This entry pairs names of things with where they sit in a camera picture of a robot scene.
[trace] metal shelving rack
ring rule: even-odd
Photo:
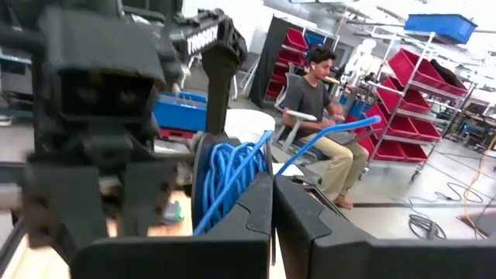
[[[448,92],[439,90],[437,88],[429,87],[429,86],[427,86],[425,84],[421,84],[417,81],[414,81],[413,78],[414,78],[415,73],[417,72],[417,70],[420,66],[422,59],[424,59],[429,54],[429,51],[432,51],[431,47],[433,47],[433,42],[444,42],[445,43],[445,41],[443,41],[443,38],[438,37],[435,33],[418,33],[418,32],[407,33],[405,31],[405,35],[408,36],[408,38],[410,40],[414,39],[420,43],[425,42],[425,46],[423,47],[422,53],[420,54],[420,58],[418,59],[416,65],[414,67],[414,70],[413,70],[410,78],[408,79],[408,83],[405,85],[403,91],[396,91],[396,90],[393,90],[391,88],[382,86],[381,84],[375,84],[373,82],[369,82],[369,85],[371,85],[371,89],[369,90],[368,94],[370,94],[372,92],[372,90],[375,88],[383,88],[385,90],[393,91],[394,93],[399,94],[400,98],[399,98],[398,103],[395,106],[394,110],[391,112],[389,119],[387,120],[387,125],[384,128],[383,133],[377,139],[377,144],[374,147],[374,151],[369,156],[370,159],[367,162],[366,170],[368,170],[368,167],[394,167],[394,168],[412,168],[412,167],[414,167],[415,172],[411,177],[411,180],[413,181],[421,173],[423,167],[425,166],[425,162],[422,162],[419,164],[419,163],[394,162],[394,161],[386,161],[386,160],[374,160],[374,157],[377,154],[379,146],[383,143],[384,140],[391,140],[391,141],[397,141],[397,142],[403,142],[403,143],[412,143],[412,144],[418,144],[418,145],[422,145],[422,146],[429,146],[430,150],[427,154],[427,157],[429,158],[432,155],[432,153],[434,152],[434,149],[436,148],[436,145],[437,145],[437,143],[439,143],[439,141],[432,143],[432,142],[424,142],[424,141],[416,140],[416,139],[402,138],[402,137],[398,137],[398,136],[389,136],[389,135],[387,135],[387,132],[390,129],[392,120],[394,119],[394,117],[396,115],[403,115],[403,116],[407,116],[409,118],[415,118],[415,119],[423,120],[423,121],[430,122],[430,123],[432,123],[432,122],[444,123],[444,124],[446,124],[446,126],[443,128],[443,131],[441,132],[441,140],[442,140],[442,138],[444,137],[448,128],[450,127],[451,122],[455,119],[456,113],[460,112],[461,106],[463,105],[465,100],[471,96],[472,92],[474,91],[474,89],[475,89],[474,85],[475,84],[472,83],[472,85],[468,88],[467,94],[465,94],[464,96],[458,96],[458,95],[453,95],[453,94],[450,94]],[[384,58],[383,58],[383,61],[381,63],[381,67],[380,67],[378,73],[381,72],[382,67],[386,63],[386,59],[387,59],[387,56],[388,56],[388,54],[392,48],[392,45],[394,44],[394,42],[398,38],[399,37],[397,37],[397,35],[394,35],[390,38],[390,40],[391,40],[390,46],[387,49],[387,53],[384,55]],[[435,116],[416,113],[416,112],[410,112],[410,111],[407,111],[404,109],[400,109],[399,107],[400,107],[400,104],[401,104],[401,102],[405,96],[405,93],[407,92],[408,89],[411,89],[411,88],[419,90],[421,93],[424,93],[427,95],[434,95],[434,96],[439,97],[439,98],[455,101],[454,107],[443,104],[443,106],[447,107],[448,109],[454,109],[455,113],[453,113],[450,120],[441,120],[441,119],[437,119]]]
[[[20,63],[23,65],[26,65],[27,67],[29,65],[31,65],[31,60],[29,58],[16,57],[16,56],[7,54],[3,51],[3,49],[1,47],[0,47],[0,60],[6,60],[6,61],[10,61],[10,62]],[[2,79],[3,79],[2,69],[0,68],[0,92],[3,92],[5,90],[4,86],[2,84]],[[24,110],[20,110],[20,109],[10,108],[7,99],[8,98],[6,98],[6,100],[5,100],[7,106],[6,107],[0,107],[0,116],[4,117],[4,119],[3,119],[4,121],[0,126],[9,126],[10,125],[10,118],[13,116],[18,116],[18,117],[23,117],[23,118],[32,118],[33,117],[33,112],[28,112],[28,111],[24,111]]]

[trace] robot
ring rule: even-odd
[[[102,206],[119,213],[119,236],[146,236],[167,204],[177,162],[194,160],[151,151],[154,100],[177,88],[183,64],[200,53],[209,77],[206,132],[222,134],[244,38],[222,10],[185,18],[182,1],[164,3],[150,12],[108,0],[12,2],[22,29],[0,26],[1,44],[33,55],[35,150],[19,181],[31,247],[52,246],[71,262],[108,237]],[[110,199],[101,195],[101,176],[122,185]]]
[[[351,72],[348,83],[351,85],[357,85],[359,79],[364,74],[370,71],[374,57],[372,56],[372,50],[375,48],[377,43],[371,39],[365,39],[356,48],[354,55],[351,57],[350,62],[346,65],[346,72]]]

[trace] gray t-shirt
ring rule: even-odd
[[[331,99],[322,81],[313,87],[302,77],[290,84],[281,106],[296,112],[313,115],[317,118],[317,122],[321,122],[324,108],[330,103]],[[299,129],[296,138],[309,136],[316,132],[318,131]]]

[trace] blue cable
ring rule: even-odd
[[[352,130],[352,129],[358,129],[366,126],[370,126],[372,124],[379,123],[381,121],[381,117],[379,115],[375,115],[369,118],[365,118],[359,121],[355,122],[350,122],[346,124],[338,124],[334,126],[330,126],[325,128],[324,130],[320,131],[317,136],[315,136],[309,143],[305,144],[293,157],[291,157],[286,164],[284,164],[281,169],[276,173],[276,175],[281,175],[284,173],[284,171],[291,166],[292,163],[296,161],[301,155],[303,155],[306,150],[308,150],[310,147],[312,147],[317,140],[319,140],[321,137],[327,135],[328,133],[331,132],[338,132],[338,131],[345,131],[345,130]]]
[[[379,123],[381,117],[373,116],[368,119],[339,124],[322,130],[317,136],[305,144],[284,166],[277,172],[282,174],[298,157],[325,134],[335,131],[357,129]],[[241,195],[250,186],[255,176],[261,171],[267,171],[267,161],[261,148],[272,138],[272,132],[265,132],[260,141],[244,143],[233,147],[227,143],[213,147],[210,156],[210,168],[203,183],[203,201],[201,210],[204,212],[199,224],[193,232],[194,236],[209,231],[235,205]]]

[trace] blue bin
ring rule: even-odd
[[[153,114],[161,128],[205,131],[207,98],[187,92],[181,92],[179,97],[174,93],[163,93]]]
[[[405,30],[419,32],[435,32],[452,40],[454,43],[465,44],[472,36],[477,24],[462,15],[409,15],[405,23]]]
[[[323,37],[313,36],[310,34],[305,34],[305,41],[307,42],[307,45],[308,45],[308,51],[310,51],[310,49],[314,45],[323,45],[324,44],[324,38]]]
[[[341,98],[339,99],[339,103],[341,105],[346,105],[346,101],[348,101],[348,98],[344,96],[341,96]],[[354,101],[353,104],[351,105],[348,115],[351,115],[356,119],[363,119],[365,118],[364,115],[365,112],[367,112],[369,109],[370,109],[370,105],[367,105],[364,102]]]

